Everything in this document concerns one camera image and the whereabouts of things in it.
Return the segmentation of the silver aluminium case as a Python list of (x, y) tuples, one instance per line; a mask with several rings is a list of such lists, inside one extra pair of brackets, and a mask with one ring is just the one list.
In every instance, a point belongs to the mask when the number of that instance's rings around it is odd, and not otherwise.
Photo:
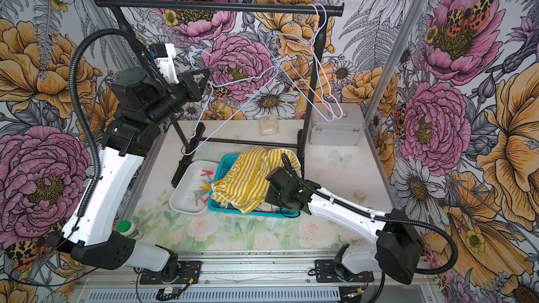
[(344, 103), (339, 106), (315, 103), (312, 108), (309, 141), (311, 145), (356, 146), (364, 134), (365, 123), (359, 105)]

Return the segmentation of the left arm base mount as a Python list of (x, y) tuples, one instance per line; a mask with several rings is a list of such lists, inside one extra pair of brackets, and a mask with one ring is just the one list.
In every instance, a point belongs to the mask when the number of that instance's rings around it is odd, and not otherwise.
[(196, 284), (202, 269), (202, 262), (179, 260), (176, 265), (166, 265), (160, 272), (144, 269), (139, 283), (142, 285)]

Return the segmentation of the floral table mat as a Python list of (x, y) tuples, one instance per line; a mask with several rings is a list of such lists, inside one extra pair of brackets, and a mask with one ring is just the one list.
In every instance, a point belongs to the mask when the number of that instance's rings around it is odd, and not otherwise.
[(279, 219), (207, 211), (188, 215), (171, 210), (172, 173), (154, 169), (139, 195), (117, 214), (143, 232), (142, 240), (173, 251), (336, 251), (365, 245), (359, 234), (323, 218)]

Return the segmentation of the white plastic tray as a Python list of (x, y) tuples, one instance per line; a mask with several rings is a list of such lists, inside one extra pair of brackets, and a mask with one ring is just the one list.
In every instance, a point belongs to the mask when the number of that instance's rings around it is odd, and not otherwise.
[[(208, 211), (208, 206), (204, 202), (198, 207), (195, 206), (194, 193), (203, 191), (199, 189), (203, 182), (212, 184), (217, 167), (217, 163), (210, 161), (195, 161), (190, 164), (171, 195), (169, 201), (171, 210), (185, 215), (202, 215)], [(202, 170), (210, 170), (214, 174), (202, 177)]]

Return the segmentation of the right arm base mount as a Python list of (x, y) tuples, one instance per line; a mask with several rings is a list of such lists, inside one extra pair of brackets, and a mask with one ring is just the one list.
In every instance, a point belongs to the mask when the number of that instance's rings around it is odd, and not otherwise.
[(336, 261), (324, 259), (315, 260), (307, 274), (314, 276), (317, 283), (372, 283), (375, 280), (373, 272), (353, 274)]

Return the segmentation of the black clothes rack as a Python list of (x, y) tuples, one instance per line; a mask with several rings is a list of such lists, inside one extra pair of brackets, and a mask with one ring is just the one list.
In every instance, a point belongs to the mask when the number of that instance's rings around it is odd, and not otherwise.
[[(133, 35), (134, 30), (131, 24), (127, 21), (122, 12), (122, 8), (172, 8), (180, 10), (197, 10), (197, 11), (228, 11), (228, 12), (249, 12), (249, 13), (286, 13), (286, 14), (305, 14), (313, 15), (314, 8), (305, 4), (298, 5), (282, 5), (282, 4), (247, 4), (247, 3), (230, 3), (230, 2), (211, 2), (211, 1), (153, 1), (153, 0), (93, 0), (98, 7), (108, 8), (112, 11), (119, 28)], [(325, 12), (321, 22), (324, 24), (321, 31), (317, 32), (314, 37), (314, 55), (313, 60), (321, 60), (324, 53), (324, 44), (326, 42), (327, 23), (331, 17), (341, 17), (345, 8), (344, 4), (339, 6), (325, 6), (321, 3), (316, 3), (315, 8), (322, 8)], [(305, 162), (305, 146), (307, 143), (307, 135), (310, 130), (310, 120), (312, 115), (312, 106), (308, 106), (305, 112), (303, 127), (298, 131), (297, 143), (270, 143), (256, 142), (249, 140), (227, 140), (222, 138), (214, 138), (204, 136), (205, 126), (195, 127), (195, 136), (192, 139), (187, 139), (178, 122), (174, 122), (173, 126), (182, 140), (186, 149), (193, 149), (196, 145), (201, 144), (203, 140), (208, 140), (211, 143), (226, 143), (226, 144), (245, 144), (245, 145), (261, 145), (265, 147), (286, 147), (295, 149), (300, 162)]]

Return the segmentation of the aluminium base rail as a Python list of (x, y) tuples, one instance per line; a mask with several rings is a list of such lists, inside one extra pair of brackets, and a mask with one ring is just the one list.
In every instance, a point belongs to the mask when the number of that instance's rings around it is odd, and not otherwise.
[[(182, 274), (163, 282), (126, 267), (97, 270), (77, 285), (73, 302), (441, 302), (431, 276), (409, 285), (380, 272), (361, 272), (351, 282), (316, 274), (335, 251), (213, 251), (180, 256)], [(350, 299), (346, 294), (355, 293)]]

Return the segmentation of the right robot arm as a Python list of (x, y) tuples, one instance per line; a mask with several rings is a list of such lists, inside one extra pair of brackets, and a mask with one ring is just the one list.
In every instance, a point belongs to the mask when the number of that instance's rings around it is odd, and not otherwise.
[(330, 220), (369, 242), (368, 247), (343, 245), (323, 270), (351, 282), (362, 272), (383, 272), (408, 285), (418, 272), (423, 246), (418, 232), (400, 210), (372, 210), (347, 201), (310, 180), (277, 167), (266, 177), (266, 202)]

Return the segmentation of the green clothespin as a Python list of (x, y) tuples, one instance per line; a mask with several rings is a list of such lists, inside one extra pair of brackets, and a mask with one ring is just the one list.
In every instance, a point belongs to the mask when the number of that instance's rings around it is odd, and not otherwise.
[(201, 200), (207, 196), (208, 192), (206, 191), (197, 191), (194, 193), (194, 198), (200, 198)]

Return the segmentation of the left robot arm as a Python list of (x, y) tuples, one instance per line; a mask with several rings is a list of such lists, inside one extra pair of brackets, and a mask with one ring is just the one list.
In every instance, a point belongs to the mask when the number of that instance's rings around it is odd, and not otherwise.
[(188, 102), (202, 98), (210, 75), (208, 69), (184, 72), (167, 91), (142, 67), (120, 72), (110, 87), (119, 106), (98, 148), (97, 185), (78, 206), (83, 216), (73, 215), (61, 232), (49, 234), (47, 245), (83, 265), (141, 268), (167, 282), (175, 280), (180, 273), (177, 253), (125, 237), (113, 229), (113, 221), (127, 186), (161, 135), (161, 125)]

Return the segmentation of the green capped white bottle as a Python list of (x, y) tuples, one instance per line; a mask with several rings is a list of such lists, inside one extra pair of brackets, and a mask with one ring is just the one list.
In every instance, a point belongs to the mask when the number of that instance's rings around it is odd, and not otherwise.
[(123, 220), (118, 223), (117, 231), (125, 237), (140, 240), (143, 237), (143, 230), (137, 228), (136, 224), (129, 220)]

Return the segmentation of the yellow striped towel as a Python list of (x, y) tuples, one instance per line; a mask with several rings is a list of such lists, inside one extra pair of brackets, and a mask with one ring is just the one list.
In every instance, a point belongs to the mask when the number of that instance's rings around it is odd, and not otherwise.
[(243, 214), (253, 212), (268, 193), (270, 184), (266, 177), (284, 166), (282, 154), (289, 157), (294, 171), (299, 173), (301, 164), (293, 151), (252, 147), (242, 152), (225, 176), (212, 184), (211, 199), (231, 204)]

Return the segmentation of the teal plastic basket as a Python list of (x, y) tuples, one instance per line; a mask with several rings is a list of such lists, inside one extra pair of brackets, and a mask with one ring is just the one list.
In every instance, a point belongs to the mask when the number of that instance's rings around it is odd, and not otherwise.
[[(226, 176), (228, 171), (232, 168), (235, 161), (239, 156), (234, 154), (225, 155), (218, 164), (217, 170), (215, 172), (214, 181), (218, 181)], [(236, 214), (242, 215), (242, 212), (233, 206), (227, 205), (226, 207), (220, 207), (220, 203), (210, 198), (207, 203), (208, 209), (216, 213), (227, 213), (227, 214)], [(300, 216), (300, 213), (287, 208), (277, 208), (276, 210), (271, 210), (270, 212), (264, 212), (260, 210), (253, 210), (247, 215), (254, 215), (260, 217), (275, 217), (283, 219), (293, 219)]]

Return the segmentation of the clear plastic bag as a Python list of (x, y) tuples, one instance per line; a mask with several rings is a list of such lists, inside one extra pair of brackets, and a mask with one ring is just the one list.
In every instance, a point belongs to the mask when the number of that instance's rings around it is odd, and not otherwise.
[(279, 118), (275, 115), (261, 116), (258, 126), (262, 136), (273, 136), (279, 133)]

